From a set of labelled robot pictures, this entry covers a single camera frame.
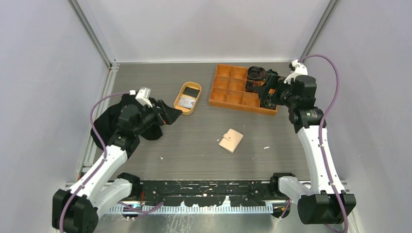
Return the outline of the silver credit card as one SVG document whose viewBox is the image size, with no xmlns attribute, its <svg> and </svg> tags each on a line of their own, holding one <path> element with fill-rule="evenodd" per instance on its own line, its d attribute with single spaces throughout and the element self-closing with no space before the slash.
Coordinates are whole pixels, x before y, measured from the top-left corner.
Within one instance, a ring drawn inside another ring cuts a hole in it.
<svg viewBox="0 0 412 233">
<path fill-rule="evenodd" d="M 178 105 L 187 109 L 192 109 L 196 103 L 196 99 L 192 97 L 181 97 Z"/>
</svg>

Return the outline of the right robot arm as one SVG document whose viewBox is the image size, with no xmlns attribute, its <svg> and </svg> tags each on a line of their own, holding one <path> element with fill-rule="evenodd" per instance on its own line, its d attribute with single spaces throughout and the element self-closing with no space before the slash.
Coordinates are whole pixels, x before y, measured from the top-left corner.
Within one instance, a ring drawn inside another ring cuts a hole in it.
<svg viewBox="0 0 412 233">
<path fill-rule="evenodd" d="M 315 106 L 316 79 L 298 75 L 290 83 L 269 73 L 257 91 L 264 103 L 288 108 L 289 121 L 304 148 L 310 187 L 291 173 L 274 173 L 270 193 L 275 199 L 296 203 L 303 224 L 344 224 L 356 206 L 354 194 L 347 193 L 334 168 L 328 147 L 324 112 Z"/>
</svg>

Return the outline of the beige leather card holder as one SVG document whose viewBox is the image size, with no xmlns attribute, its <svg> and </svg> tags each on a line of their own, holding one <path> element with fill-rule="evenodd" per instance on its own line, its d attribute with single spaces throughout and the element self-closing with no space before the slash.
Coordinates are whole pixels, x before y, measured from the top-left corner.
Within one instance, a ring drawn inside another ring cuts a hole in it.
<svg viewBox="0 0 412 233">
<path fill-rule="evenodd" d="M 242 139 L 243 134 L 235 131 L 234 129 L 229 129 L 220 140 L 219 146 L 226 149 L 230 153 L 233 153 Z"/>
</svg>

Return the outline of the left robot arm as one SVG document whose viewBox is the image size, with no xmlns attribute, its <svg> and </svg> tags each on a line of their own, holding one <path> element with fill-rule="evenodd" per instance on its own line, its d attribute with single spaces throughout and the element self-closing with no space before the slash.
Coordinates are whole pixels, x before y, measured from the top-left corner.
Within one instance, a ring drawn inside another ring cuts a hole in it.
<svg viewBox="0 0 412 233">
<path fill-rule="evenodd" d="M 52 198 L 51 224 L 62 233 L 91 233 L 101 216 L 121 200 L 137 200 L 142 193 L 138 176 L 121 173 L 110 186 L 106 182 L 140 144 L 140 139 L 158 140 L 161 127 L 173 124 L 182 111 L 162 100 L 137 101 L 122 94 L 120 102 L 92 119 L 91 136 L 103 153 L 90 170 L 67 190 Z"/>
</svg>

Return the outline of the yellow oval tray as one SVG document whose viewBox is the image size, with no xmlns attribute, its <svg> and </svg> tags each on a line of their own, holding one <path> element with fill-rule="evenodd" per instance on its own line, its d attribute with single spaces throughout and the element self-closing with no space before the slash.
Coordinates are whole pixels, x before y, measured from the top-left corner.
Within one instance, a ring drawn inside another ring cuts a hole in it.
<svg viewBox="0 0 412 233">
<path fill-rule="evenodd" d="M 182 115 L 187 116 L 192 114 L 200 99 L 201 92 L 202 88 L 198 83 L 184 83 L 174 101 L 174 108 L 181 110 Z"/>
</svg>

